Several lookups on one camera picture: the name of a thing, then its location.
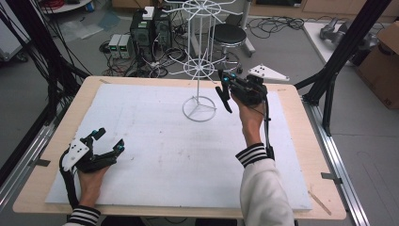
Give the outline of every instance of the black pole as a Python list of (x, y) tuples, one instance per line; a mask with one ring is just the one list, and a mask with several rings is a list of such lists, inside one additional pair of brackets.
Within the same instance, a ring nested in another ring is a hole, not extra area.
[(295, 84), (297, 89), (302, 89), (313, 83), (311, 90), (303, 96), (303, 100), (311, 105), (318, 105), (320, 98), (327, 91), (323, 113), (323, 127), (329, 136), (331, 136), (329, 125), (332, 100), (338, 73), (346, 61), (356, 52), (359, 43), (371, 30), (390, 2), (391, 0), (368, 0), (338, 44), (325, 67), (314, 76)]

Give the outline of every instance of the wire stand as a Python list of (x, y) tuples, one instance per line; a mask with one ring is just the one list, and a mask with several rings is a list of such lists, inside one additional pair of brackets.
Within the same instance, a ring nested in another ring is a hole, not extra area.
[[(215, 64), (224, 60), (224, 58), (219, 59), (217, 61), (212, 61), (212, 52), (214, 49), (214, 43), (210, 39), (211, 27), (213, 28), (213, 32), (215, 33), (215, 24), (216, 20), (220, 23), (220, 21), (216, 15), (223, 12), (228, 12), (231, 14), (242, 14), (242, 13), (234, 13), (227, 10), (222, 9), (221, 5), (227, 5), (234, 3), (235, 0), (227, 3), (215, 3), (213, 1), (208, 0), (191, 0), (186, 2), (174, 2), (174, 1), (166, 1), (167, 3), (172, 4), (182, 4), (181, 8), (175, 8), (172, 10), (165, 10), (165, 12), (173, 12), (177, 10), (185, 10), (188, 13), (188, 51), (185, 52), (188, 55), (188, 60), (186, 62), (181, 62), (173, 59), (174, 61), (183, 65), (183, 70), (177, 73), (186, 73), (192, 77), (192, 80), (197, 78), (197, 95), (191, 97), (183, 103), (183, 113), (185, 116), (192, 121), (209, 121), (215, 116), (216, 107), (215, 103), (208, 97), (200, 96), (200, 79), (208, 78), (213, 83), (214, 80), (210, 77), (212, 73), (216, 71)], [(199, 54), (198, 57), (191, 56), (191, 42), (197, 41), (196, 34), (192, 26), (194, 26), (195, 18), (199, 18)], [(206, 46), (202, 47), (202, 27), (204, 25), (204, 20), (209, 18), (209, 28), (208, 28), (208, 39)]]

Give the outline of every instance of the gray floor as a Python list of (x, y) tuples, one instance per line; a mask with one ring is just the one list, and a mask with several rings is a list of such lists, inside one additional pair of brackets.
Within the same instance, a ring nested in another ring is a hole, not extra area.
[[(97, 24), (105, 14), (104, 9), (93, 13), (77, 10), (59, 15), (59, 20), (66, 22), (85, 18), (84, 25)], [(93, 74), (102, 74), (107, 67), (104, 55), (98, 51), (99, 46), (112, 34), (128, 32), (129, 26), (129, 20), (120, 20), (109, 30), (87, 40), (70, 41), (68, 45)], [(295, 84), (317, 73), (324, 65), (303, 30), (286, 27), (266, 40), (255, 38), (250, 32), (247, 35), (256, 49), (253, 57), (247, 57), (240, 49), (234, 50), (242, 60), (244, 72), (262, 63), (290, 76), (288, 83)], [(177, 70), (180, 70), (177, 66), (169, 69), (170, 72)], [(169, 74), (166, 78), (187, 77)], [(10, 62), (0, 68), (0, 166), (44, 108), (46, 87), (31, 61)], [(304, 94), (308, 89), (301, 89), (299, 93)], [(331, 133), (370, 224), (399, 225), (399, 177), (396, 175), (399, 171), (399, 111), (389, 110), (381, 104), (356, 75), (353, 67), (344, 67), (338, 76)], [(65, 221), (65, 216), (60, 215), (14, 213), (12, 203), (18, 191), (16, 189), (0, 213), (0, 224), (61, 225)], [(172, 225), (163, 218), (151, 221), (154, 225)], [(194, 219), (190, 218), (181, 225), (194, 225), (193, 222)], [(352, 225), (352, 222), (348, 217), (340, 221), (300, 220), (299, 225)]]

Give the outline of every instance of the cardboard box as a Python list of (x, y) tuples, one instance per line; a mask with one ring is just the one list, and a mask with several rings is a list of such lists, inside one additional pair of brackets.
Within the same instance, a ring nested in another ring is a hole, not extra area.
[(144, 8), (151, 5), (151, 0), (112, 0), (113, 8)]
[(399, 22), (377, 34), (380, 43), (357, 69), (358, 75), (389, 109), (399, 109)]

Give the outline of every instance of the wooden table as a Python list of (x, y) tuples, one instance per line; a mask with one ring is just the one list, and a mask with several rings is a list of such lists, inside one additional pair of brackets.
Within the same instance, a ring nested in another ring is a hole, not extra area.
[[(34, 168), (13, 205), (15, 212), (69, 214), (72, 211), (67, 204), (45, 203), (45, 199), (56, 177), (59, 157), (68, 149), (101, 84), (195, 88), (197, 81), (104, 76), (87, 78), (41, 156), (41, 159), (51, 161), (50, 165)], [(201, 86), (213, 88), (219, 85), (201, 81)], [(321, 177), (321, 172), (329, 172), (329, 169), (295, 87), (269, 84), (267, 88), (279, 95), (313, 207), (311, 211), (295, 212), (295, 218), (344, 219), (346, 213), (334, 182)], [(98, 209), (104, 215), (242, 218), (240, 209), (118, 205), (100, 205)]]

